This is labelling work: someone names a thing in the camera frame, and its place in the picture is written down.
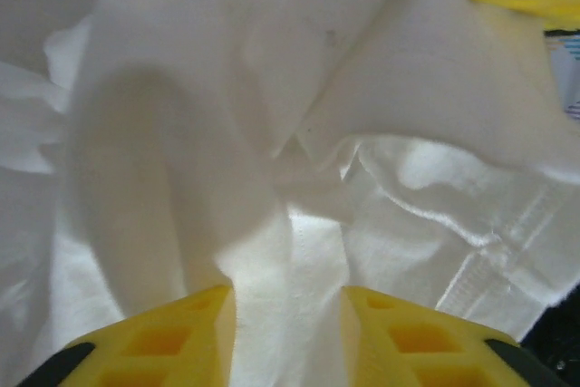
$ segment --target white cloth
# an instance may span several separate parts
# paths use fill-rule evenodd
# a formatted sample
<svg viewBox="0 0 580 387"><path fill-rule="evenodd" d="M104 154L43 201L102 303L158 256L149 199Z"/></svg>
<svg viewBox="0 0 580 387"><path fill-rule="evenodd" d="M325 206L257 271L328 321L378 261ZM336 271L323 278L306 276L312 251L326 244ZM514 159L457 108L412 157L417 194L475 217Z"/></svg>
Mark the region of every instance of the white cloth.
<svg viewBox="0 0 580 387"><path fill-rule="evenodd" d="M343 285L520 338L580 278L578 130L534 18L468 0L101 0L47 53L55 83L76 81L53 243L2 286L0 327L26 338L2 350L6 385L79 334L231 283L230 385L342 387Z"/></svg>

